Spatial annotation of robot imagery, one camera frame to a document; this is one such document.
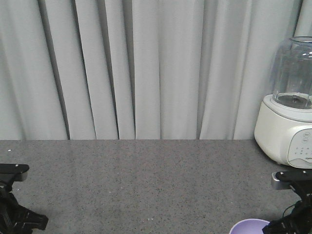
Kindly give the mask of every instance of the speckled gray surface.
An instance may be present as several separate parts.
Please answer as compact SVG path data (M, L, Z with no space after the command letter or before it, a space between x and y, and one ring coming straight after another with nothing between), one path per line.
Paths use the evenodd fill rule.
M253 140L0 141L0 157L30 166L13 191L49 217L35 234L227 234L298 200Z

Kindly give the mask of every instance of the blender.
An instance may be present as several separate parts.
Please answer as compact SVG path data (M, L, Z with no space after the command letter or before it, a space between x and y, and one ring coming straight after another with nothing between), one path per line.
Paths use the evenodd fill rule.
M312 37L280 44L271 80L273 94L262 100L255 140L277 163L312 168Z

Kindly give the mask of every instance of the cable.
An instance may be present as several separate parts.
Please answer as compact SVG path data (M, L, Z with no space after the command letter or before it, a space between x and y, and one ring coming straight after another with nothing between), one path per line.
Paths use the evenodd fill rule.
M293 204L293 205L291 205L291 206L287 207L287 208L284 210L283 215L282 215L282 218L284 218L285 212L286 212L289 208L291 208L291 207L295 206L295 204Z

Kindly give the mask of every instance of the control panel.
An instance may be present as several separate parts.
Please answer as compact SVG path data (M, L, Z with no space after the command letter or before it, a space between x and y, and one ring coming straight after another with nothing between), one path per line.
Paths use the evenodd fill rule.
M312 168L312 129L301 130L292 137L288 162L294 167Z

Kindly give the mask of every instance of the black clamp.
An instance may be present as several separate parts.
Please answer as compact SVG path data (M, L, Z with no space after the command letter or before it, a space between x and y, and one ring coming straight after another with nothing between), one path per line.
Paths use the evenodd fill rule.
M25 164L0 164L0 234L31 234L34 228L46 228L48 218L19 205L11 193L12 184L26 180L28 170Z

